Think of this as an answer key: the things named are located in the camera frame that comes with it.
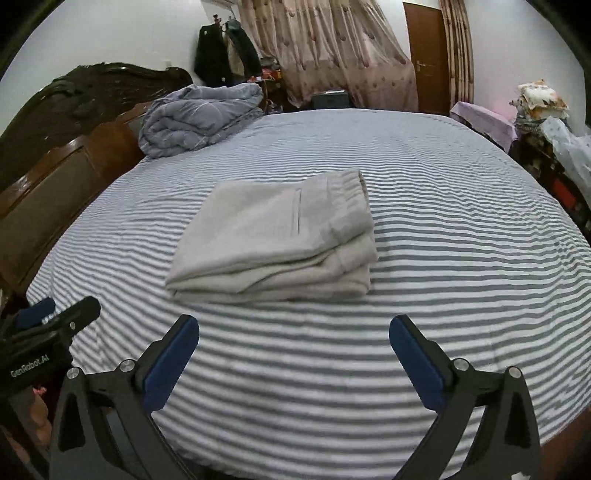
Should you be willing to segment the grey sweatpants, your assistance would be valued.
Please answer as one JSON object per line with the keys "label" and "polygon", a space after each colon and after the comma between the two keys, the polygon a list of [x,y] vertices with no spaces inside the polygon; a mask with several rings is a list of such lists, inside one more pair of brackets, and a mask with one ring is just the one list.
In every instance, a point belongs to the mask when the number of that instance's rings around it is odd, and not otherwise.
{"label": "grey sweatpants", "polygon": [[191,302],[363,297],[378,259],[358,170],[217,184],[177,244],[165,287]]}

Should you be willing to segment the dark wooden headboard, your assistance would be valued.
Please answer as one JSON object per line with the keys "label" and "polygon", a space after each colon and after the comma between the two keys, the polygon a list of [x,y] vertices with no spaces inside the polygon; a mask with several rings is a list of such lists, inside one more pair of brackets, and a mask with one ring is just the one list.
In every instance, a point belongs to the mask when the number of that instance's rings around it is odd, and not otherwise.
{"label": "dark wooden headboard", "polygon": [[191,84],[179,67],[78,66],[21,108],[1,136],[1,287],[24,293],[78,215],[143,154],[156,99]]}

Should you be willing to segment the grey white striped bed sheet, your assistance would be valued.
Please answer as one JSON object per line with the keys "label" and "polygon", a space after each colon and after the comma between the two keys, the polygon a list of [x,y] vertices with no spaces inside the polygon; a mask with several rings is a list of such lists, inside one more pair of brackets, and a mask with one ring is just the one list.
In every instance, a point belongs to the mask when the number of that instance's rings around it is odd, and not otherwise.
{"label": "grey white striped bed sheet", "polygon": [[[342,303],[189,305],[164,282],[218,183],[300,182],[358,169],[376,222],[370,294]],[[451,357],[519,367],[549,442],[590,404],[590,247],[560,204],[458,122],[349,109],[270,115],[145,159],[62,235],[27,291],[59,309],[96,297],[75,337],[111,370],[181,314],[200,340],[156,421],[186,459],[249,479],[390,479],[433,422],[388,338],[398,314]]]}

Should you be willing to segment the grey blue folded duvet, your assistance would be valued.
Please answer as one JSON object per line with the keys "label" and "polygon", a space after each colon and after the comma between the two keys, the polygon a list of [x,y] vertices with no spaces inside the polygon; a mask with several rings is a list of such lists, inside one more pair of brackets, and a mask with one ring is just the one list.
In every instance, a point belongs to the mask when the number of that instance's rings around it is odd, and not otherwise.
{"label": "grey blue folded duvet", "polygon": [[259,108],[262,101],[263,90],[256,83],[183,87],[148,107],[138,146],[151,159],[200,150],[238,134],[263,117]]}

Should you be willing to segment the white dotted plastic bag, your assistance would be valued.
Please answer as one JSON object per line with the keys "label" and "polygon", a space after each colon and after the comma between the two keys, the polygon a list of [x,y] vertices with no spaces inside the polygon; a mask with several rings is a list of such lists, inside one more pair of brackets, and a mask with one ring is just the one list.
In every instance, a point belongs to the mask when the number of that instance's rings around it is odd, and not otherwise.
{"label": "white dotted plastic bag", "polygon": [[549,117],[541,124],[541,132],[552,145],[554,155],[567,176],[578,187],[587,205],[591,203],[590,136],[577,137],[558,118]]}

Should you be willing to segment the dark hanging coats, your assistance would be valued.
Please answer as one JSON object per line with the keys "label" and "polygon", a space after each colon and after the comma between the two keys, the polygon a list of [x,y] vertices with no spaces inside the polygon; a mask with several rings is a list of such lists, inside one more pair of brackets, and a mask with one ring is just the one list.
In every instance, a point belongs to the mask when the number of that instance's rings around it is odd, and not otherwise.
{"label": "dark hanging coats", "polygon": [[[229,46],[235,48],[238,60],[242,62],[242,74],[235,74],[231,70]],[[260,76],[263,67],[256,47],[242,28],[242,23],[238,19],[229,18],[224,23],[215,21],[200,28],[193,71],[205,86],[222,87]]]}

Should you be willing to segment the floral pillow stack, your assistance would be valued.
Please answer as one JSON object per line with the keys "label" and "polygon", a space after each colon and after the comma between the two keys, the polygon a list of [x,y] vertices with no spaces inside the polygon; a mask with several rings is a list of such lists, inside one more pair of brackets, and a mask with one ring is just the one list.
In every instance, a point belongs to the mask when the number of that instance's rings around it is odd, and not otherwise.
{"label": "floral pillow stack", "polygon": [[519,118],[541,122],[549,117],[562,120],[569,117],[566,102],[543,79],[521,84],[517,91],[518,97],[510,104],[516,108]]}

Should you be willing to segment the dark box by curtain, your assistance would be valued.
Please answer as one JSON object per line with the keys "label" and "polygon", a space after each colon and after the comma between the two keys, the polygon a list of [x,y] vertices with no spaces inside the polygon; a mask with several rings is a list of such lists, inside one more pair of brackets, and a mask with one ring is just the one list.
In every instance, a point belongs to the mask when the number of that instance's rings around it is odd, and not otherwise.
{"label": "dark box by curtain", "polygon": [[351,98],[347,90],[329,90],[315,93],[311,97],[311,108],[320,109],[345,109],[352,107]]}

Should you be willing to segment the pink patterned curtain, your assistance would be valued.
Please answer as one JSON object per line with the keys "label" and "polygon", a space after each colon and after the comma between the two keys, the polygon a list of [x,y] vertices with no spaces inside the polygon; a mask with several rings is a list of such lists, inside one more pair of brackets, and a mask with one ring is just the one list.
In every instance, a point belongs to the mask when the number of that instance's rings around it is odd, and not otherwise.
{"label": "pink patterned curtain", "polygon": [[242,1],[259,52],[279,61],[290,102],[345,90],[356,107],[416,112],[415,68],[376,1]]}

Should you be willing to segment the striped beige side curtain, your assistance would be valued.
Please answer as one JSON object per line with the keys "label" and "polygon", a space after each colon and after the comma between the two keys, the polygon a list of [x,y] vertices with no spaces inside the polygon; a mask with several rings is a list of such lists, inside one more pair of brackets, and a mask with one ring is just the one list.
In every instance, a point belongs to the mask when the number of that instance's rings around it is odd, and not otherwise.
{"label": "striped beige side curtain", "polygon": [[474,55],[468,12],[463,0],[441,0],[446,34],[451,106],[474,101]]}

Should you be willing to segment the brown wooden door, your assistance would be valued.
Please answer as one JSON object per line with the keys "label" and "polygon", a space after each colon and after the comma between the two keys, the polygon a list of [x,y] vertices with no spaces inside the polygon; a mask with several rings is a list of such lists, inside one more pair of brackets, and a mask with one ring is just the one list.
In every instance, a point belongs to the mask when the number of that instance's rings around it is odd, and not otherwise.
{"label": "brown wooden door", "polygon": [[404,3],[419,111],[448,116],[451,109],[447,40],[439,9]]}

